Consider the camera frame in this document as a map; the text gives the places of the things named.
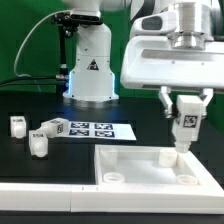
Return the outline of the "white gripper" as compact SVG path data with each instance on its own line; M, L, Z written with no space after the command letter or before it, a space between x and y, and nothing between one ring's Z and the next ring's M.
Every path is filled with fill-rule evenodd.
M206 117L212 88L224 89L224 43L207 42L204 50L173 49L166 36L134 37L125 49L120 80L128 89L160 88L167 118L173 115L169 87L203 88L199 97Z

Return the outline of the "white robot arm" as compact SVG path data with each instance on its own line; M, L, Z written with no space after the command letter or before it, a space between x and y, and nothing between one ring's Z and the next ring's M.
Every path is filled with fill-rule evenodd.
M103 11L131 8L121 83L128 89L157 89L172 115L170 90L224 89L224 41L218 0L61 0L70 7L66 32L78 35L75 67L64 97L81 103L110 102L115 75L110 69L111 31Z

